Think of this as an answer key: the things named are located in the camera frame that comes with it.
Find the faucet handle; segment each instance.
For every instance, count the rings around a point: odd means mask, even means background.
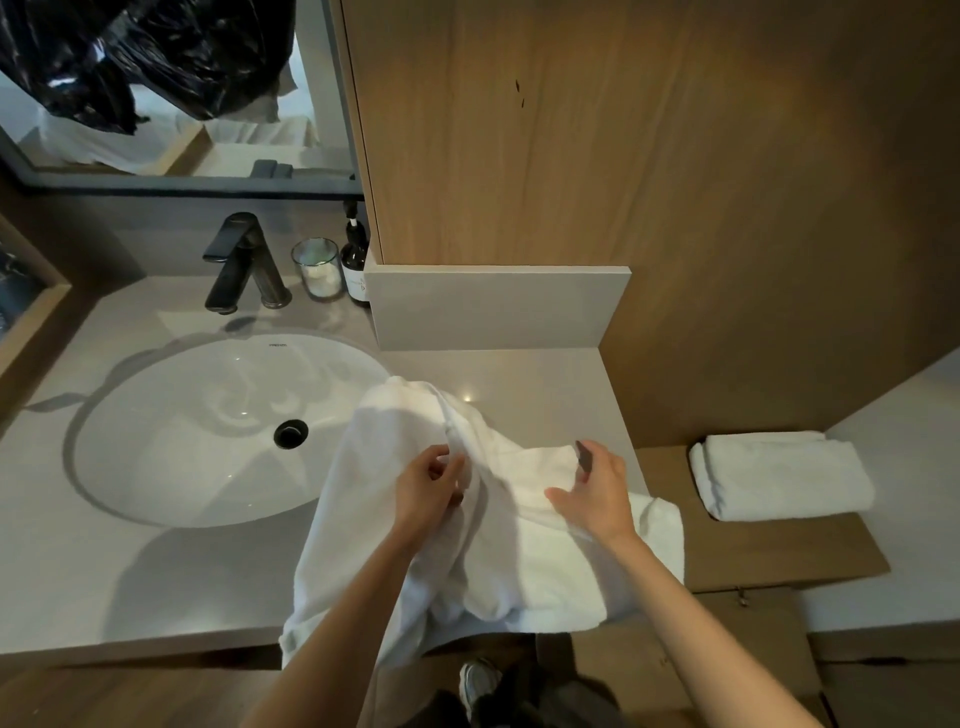
[[[247,233],[259,225],[256,215],[251,212],[234,212],[224,220],[213,241],[206,247],[204,260],[210,263],[226,262]]]

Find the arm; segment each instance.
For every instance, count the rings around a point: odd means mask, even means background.
[[[548,488],[546,495],[629,574],[641,609],[707,723],[712,728],[819,728],[637,536],[623,460],[598,443],[584,445],[593,453],[592,472],[578,473],[572,491]]]
[[[353,728],[376,655],[414,555],[462,499],[464,456],[437,460],[446,445],[424,450],[396,480],[393,529],[253,709],[243,728]]]

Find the bottle label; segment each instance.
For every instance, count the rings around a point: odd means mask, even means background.
[[[363,271],[351,271],[345,267],[344,278],[347,280],[347,292],[351,298],[363,302],[370,300],[367,298],[367,282],[363,278]]]

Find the person's left hand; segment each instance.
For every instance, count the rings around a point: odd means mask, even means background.
[[[447,445],[431,445],[396,479],[394,534],[414,551],[419,551],[437,529],[446,509],[464,499],[457,480],[467,459],[462,453],[448,463],[437,459],[449,454]]]

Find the foot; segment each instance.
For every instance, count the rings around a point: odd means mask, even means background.
[[[467,709],[467,720],[473,718],[473,706],[483,695],[489,695],[500,683],[503,673],[489,660],[469,660],[460,668],[460,702]]]

